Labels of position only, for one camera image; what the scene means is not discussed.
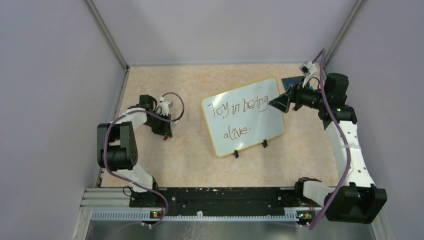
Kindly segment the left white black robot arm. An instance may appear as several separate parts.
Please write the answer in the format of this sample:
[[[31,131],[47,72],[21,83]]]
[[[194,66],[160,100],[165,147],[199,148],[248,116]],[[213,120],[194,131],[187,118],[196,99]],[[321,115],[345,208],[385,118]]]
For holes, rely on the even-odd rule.
[[[139,102],[117,119],[97,126],[98,165],[112,176],[127,182],[133,196],[141,195],[141,200],[149,207],[160,202],[161,194],[155,187],[154,177],[138,164],[135,131],[147,126],[156,135],[171,137],[172,105],[164,97],[156,100],[150,95],[140,95]]]

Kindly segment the yellow-framed whiteboard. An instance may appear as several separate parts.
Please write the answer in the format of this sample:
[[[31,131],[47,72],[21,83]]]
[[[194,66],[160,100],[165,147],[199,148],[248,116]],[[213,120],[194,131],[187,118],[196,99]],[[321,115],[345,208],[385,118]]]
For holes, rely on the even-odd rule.
[[[200,106],[215,155],[226,157],[283,135],[283,113],[270,105],[279,95],[272,76],[203,98]]]

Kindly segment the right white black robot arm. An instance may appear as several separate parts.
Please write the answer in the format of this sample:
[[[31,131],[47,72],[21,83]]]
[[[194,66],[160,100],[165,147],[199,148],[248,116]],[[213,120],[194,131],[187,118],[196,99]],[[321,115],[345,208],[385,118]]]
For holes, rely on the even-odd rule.
[[[318,117],[330,138],[339,182],[335,187],[316,178],[301,177],[295,183],[293,200],[299,206],[311,201],[322,207],[317,220],[371,224],[388,200],[384,188],[378,188],[368,172],[358,140],[358,119],[346,104],[349,79],[341,73],[329,73],[320,87],[313,89],[301,80],[269,101],[269,106],[287,113],[308,107]]]

